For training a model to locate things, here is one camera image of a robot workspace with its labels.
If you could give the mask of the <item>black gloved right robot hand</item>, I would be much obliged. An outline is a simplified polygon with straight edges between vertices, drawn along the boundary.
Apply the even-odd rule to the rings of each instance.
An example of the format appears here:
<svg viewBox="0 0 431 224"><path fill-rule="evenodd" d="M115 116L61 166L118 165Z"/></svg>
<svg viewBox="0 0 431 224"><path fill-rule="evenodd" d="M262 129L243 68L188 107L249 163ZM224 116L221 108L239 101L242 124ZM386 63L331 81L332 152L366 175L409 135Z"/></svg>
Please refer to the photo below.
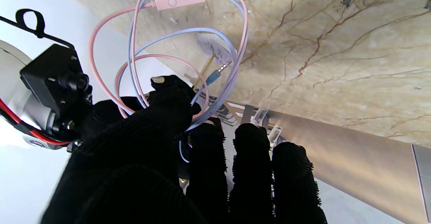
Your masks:
<svg viewBox="0 0 431 224"><path fill-rule="evenodd" d="M80 128L82 146L97 145L106 141L137 141L145 136L154 137L163 131L165 124L157 115L157 109L144 110L133 96L121 98L137 112L131 119L124 119L112 100L105 100L91 106Z"/></svg>

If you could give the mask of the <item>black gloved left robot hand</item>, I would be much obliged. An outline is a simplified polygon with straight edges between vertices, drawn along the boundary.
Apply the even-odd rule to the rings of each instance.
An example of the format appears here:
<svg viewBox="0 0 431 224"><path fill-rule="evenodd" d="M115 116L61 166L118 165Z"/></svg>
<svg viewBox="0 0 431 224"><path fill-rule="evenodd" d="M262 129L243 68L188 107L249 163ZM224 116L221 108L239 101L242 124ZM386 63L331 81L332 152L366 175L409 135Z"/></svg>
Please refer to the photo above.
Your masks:
<svg viewBox="0 0 431 224"><path fill-rule="evenodd" d="M221 121L188 131L201 108L176 75L153 77L149 109L163 131L137 141L75 149L42 224L326 224L306 149L282 142L269 155L267 130L235 130L228 193Z"/></svg>

